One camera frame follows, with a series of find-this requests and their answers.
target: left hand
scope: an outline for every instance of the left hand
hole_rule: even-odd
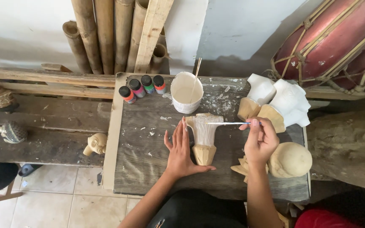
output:
[[[216,170],[214,166],[195,165],[190,158],[188,127],[185,117],[178,123],[173,133],[173,144],[168,141],[168,132],[164,134],[164,144],[170,150],[167,168],[164,174],[180,179],[199,172]]]

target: hand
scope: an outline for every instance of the hand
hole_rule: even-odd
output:
[[[173,144],[168,141],[168,132],[164,134],[164,144],[170,150],[165,174],[180,179],[199,172],[215,170],[214,166],[195,165],[190,158],[188,127],[185,117],[178,123],[173,134]]]
[[[247,163],[249,166],[265,168],[267,160],[274,153],[280,139],[269,119],[254,117],[247,119],[246,122],[251,122],[251,124],[243,124],[239,129],[245,130],[250,127],[249,137],[245,144]]]

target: paper cup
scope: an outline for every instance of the paper cup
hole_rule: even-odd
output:
[[[204,89],[199,79],[195,83],[195,75],[189,72],[181,72],[176,75],[171,83],[170,91],[173,105],[178,112],[184,114],[193,113],[199,106],[204,95]]]

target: fingernail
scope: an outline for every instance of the fingernail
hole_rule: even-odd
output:
[[[258,125],[258,120],[257,119],[252,119],[251,120],[251,126],[257,126]]]

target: wooden workbench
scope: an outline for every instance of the wooden workbench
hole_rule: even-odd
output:
[[[15,95],[19,108],[0,112],[0,125],[16,121],[28,130],[25,142],[10,144],[0,135],[0,162],[102,167],[104,155],[82,152],[91,135],[108,132],[111,102]]]
[[[143,74],[118,73],[116,86],[127,84],[133,78],[140,79],[141,75]],[[250,90],[246,80],[199,78],[204,86],[204,96],[200,107],[191,115],[209,112],[223,116],[228,122],[240,121],[236,116],[240,99]],[[172,79],[173,76],[170,75],[164,77],[168,92]],[[109,182],[112,178],[114,193],[144,195],[156,183],[167,165],[169,151],[163,144],[164,132],[168,130],[171,136],[183,114],[174,109],[169,93],[163,96],[147,94],[134,104],[123,103],[117,95],[115,93],[114,110],[111,114],[114,119],[111,119],[109,135],[115,138],[119,134],[119,141],[116,138],[113,141],[108,140],[104,184],[111,187],[112,183]],[[246,199],[247,184],[243,182],[244,176],[230,169],[232,165],[239,164],[238,158],[243,157],[242,149],[248,135],[248,130],[240,131],[238,127],[226,125],[216,130],[217,151],[212,165],[217,170],[182,178],[173,190],[196,188],[219,198]],[[193,146],[192,131],[189,130],[189,133],[190,145]],[[278,136],[281,143],[295,142],[304,145],[303,129],[298,125],[288,127],[286,132]],[[114,170],[112,176],[113,173],[108,173],[111,168]],[[288,179],[274,178],[269,174],[269,179],[275,199],[297,202],[309,198],[307,174]]]

